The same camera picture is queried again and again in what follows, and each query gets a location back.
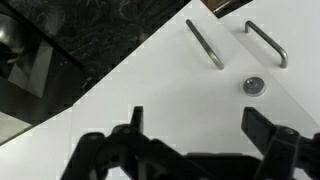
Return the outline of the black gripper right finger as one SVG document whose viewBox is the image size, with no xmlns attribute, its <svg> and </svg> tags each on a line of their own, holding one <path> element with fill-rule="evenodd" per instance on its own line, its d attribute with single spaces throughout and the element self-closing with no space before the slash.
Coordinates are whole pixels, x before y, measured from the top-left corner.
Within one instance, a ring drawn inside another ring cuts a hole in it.
<svg viewBox="0 0 320 180">
<path fill-rule="evenodd" d="M 253 107 L 244 108 L 241 129 L 263 155 L 254 180 L 294 180 L 296 168 L 320 180 L 320 133 L 304 137 L 273 124 Z"/>
</svg>

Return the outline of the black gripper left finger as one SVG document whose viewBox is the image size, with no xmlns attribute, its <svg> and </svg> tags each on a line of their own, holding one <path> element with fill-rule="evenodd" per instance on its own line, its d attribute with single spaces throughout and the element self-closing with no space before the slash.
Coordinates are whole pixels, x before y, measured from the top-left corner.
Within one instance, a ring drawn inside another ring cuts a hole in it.
<svg viewBox="0 0 320 180">
<path fill-rule="evenodd" d="M 105 180 L 120 167 L 131 180 L 214 180 L 196 163 L 143 134 L 144 108 L 136 106 L 129 124 L 109 136 L 87 133 L 78 141 L 61 180 Z"/>
</svg>

